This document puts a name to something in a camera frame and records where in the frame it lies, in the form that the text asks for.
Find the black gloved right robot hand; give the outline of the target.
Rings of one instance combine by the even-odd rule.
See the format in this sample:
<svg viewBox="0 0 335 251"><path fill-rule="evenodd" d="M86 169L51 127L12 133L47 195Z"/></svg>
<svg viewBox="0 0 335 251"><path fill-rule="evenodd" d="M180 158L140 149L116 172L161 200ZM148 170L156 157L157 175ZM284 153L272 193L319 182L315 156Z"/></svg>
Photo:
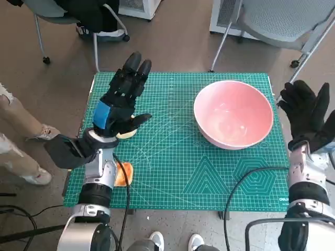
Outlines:
<svg viewBox="0 0 335 251"><path fill-rule="evenodd" d="M286 113L291 126L290 151L309 144L314 153L334 140L334 111L325 119L330 102L329 83L324 83L315 94L302 80L287 82L280 95L282 99L277 105Z"/></svg>

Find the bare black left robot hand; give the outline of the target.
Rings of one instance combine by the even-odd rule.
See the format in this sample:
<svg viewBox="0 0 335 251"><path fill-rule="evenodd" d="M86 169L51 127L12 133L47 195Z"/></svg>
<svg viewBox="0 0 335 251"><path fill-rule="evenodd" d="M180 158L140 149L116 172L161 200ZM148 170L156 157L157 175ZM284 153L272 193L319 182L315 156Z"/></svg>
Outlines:
<svg viewBox="0 0 335 251"><path fill-rule="evenodd" d="M136 99L144 91L151 71L151 61L141 60L134 52L118 69L109 83L109 90L100 98L93 116L94 131L106 138L131 132L151 118L149 113L132 117Z"/></svg>

